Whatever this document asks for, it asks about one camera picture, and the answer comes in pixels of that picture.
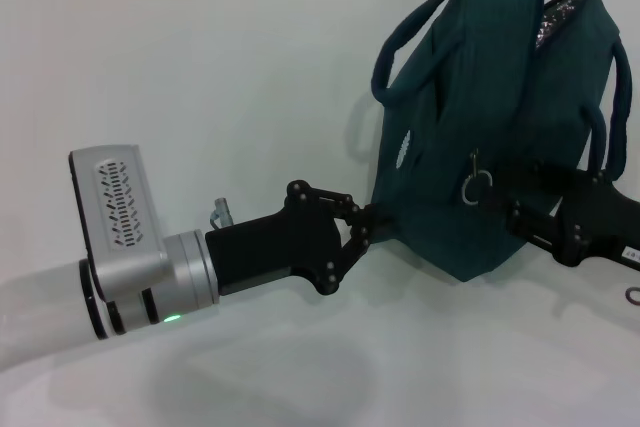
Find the white table surface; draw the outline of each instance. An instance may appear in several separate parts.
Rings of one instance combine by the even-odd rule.
[[[219,196],[273,213],[296,178],[365,203],[371,70],[422,1],[0,0],[0,281],[84,255],[67,154],[94,144],[140,144],[166,235]],[[638,74],[640,0],[605,3]],[[619,186],[640,197],[634,104]],[[0,425],[636,427],[631,285],[534,247],[460,284],[380,246],[327,298],[285,279],[5,370]]]

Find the teal bag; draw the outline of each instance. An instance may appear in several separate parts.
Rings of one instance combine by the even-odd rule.
[[[631,74],[602,0],[449,0],[388,86],[395,52],[444,1],[428,0],[411,13],[375,64],[371,88],[384,122],[373,240],[398,239],[466,281],[524,243],[503,219],[463,200],[470,154],[477,152],[485,174],[477,179],[488,183],[511,161],[576,167],[591,134],[588,169],[599,172],[606,148],[599,106],[615,57],[606,173],[616,180],[626,162]],[[558,200],[527,197],[545,212]]]

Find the bag handle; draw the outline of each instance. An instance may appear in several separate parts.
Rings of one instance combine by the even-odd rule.
[[[607,149],[607,124],[600,107],[586,106],[582,108],[582,115],[591,129],[591,145],[589,146],[589,164],[587,171],[595,177],[602,169],[604,151]]]
[[[620,38],[613,44],[613,57],[616,59],[616,91],[613,96],[611,131],[609,132],[607,174],[611,180],[618,180],[627,163],[627,119],[631,113],[633,90],[629,59]]]
[[[462,40],[462,32],[458,29],[453,35],[449,35],[438,49],[423,77],[416,79],[416,81],[402,88],[388,87],[395,53],[416,36],[444,1],[445,0],[427,0],[409,14],[385,41],[378,55],[378,60],[376,60],[375,67],[373,68],[373,76],[371,77],[371,92],[381,104],[389,106],[391,103],[397,102],[405,95],[415,92],[415,90],[423,86],[431,79],[437,67],[447,57],[447,54]]]

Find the ventilation slots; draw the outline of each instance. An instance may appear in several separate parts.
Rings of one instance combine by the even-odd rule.
[[[124,162],[108,160],[98,166],[97,175],[111,247],[122,250],[136,245],[143,234],[127,166]]]

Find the small label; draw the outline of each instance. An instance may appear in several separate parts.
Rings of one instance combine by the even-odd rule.
[[[402,145],[400,146],[400,151],[398,152],[398,158],[396,159],[396,169],[399,169],[404,161],[404,158],[407,156],[407,151],[409,150],[409,143],[411,142],[411,131],[407,130],[407,135],[404,136],[402,140]]]
[[[622,251],[622,256],[625,259],[633,260],[640,264],[640,250],[632,249],[631,247],[625,247]]]

